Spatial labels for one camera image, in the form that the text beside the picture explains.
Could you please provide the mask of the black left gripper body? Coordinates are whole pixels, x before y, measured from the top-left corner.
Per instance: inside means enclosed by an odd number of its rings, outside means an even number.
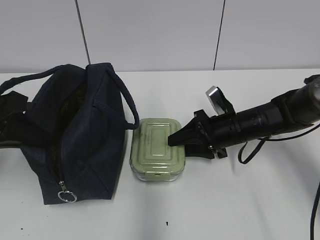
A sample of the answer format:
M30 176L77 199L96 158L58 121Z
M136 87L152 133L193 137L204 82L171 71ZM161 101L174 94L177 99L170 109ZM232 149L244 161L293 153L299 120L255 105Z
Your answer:
M0 96L0 147L19 148L22 141L12 131L18 125L17 116L27 110L28 97L16 91Z

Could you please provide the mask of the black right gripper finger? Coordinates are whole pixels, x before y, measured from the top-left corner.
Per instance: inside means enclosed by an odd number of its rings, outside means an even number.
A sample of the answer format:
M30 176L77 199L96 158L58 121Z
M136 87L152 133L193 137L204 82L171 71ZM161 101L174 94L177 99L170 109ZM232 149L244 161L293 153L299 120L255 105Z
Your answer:
M197 157L212 160L215 158L215 154L210 146L205 144L186 144L184 146L186 157Z
M182 145L207 145L208 141L198 128L198 121L194 117L187 125L168 137L171 147Z

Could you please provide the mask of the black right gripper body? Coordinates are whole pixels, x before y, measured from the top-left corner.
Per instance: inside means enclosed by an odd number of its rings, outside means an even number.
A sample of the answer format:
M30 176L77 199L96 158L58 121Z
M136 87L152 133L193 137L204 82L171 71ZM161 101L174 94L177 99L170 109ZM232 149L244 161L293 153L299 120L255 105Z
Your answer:
M194 112L198 128L208 141L207 146L212 149L215 158L223 159L228 156L226 147L233 145L232 141L240 132L239 124L234 114L222 114L209 117L204 110Z

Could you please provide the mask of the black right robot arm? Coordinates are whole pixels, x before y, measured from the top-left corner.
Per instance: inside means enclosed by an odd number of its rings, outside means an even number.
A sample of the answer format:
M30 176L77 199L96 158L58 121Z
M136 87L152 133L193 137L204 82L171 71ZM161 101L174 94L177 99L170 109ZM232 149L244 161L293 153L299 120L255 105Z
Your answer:
M273 141L272 136L303 129L310 133L319 128L314 125L320 119L318 74L306 78L299 89L241 112L235 112L219 87L212 86L206 95L217 114L209 117L204 110L198 110L187 125L168 137L170 147L184 146L186 157L222 159L228 155L227 147L259 140L246 159L242 158L244 150L239 150L238 161L245 165L265 142Z

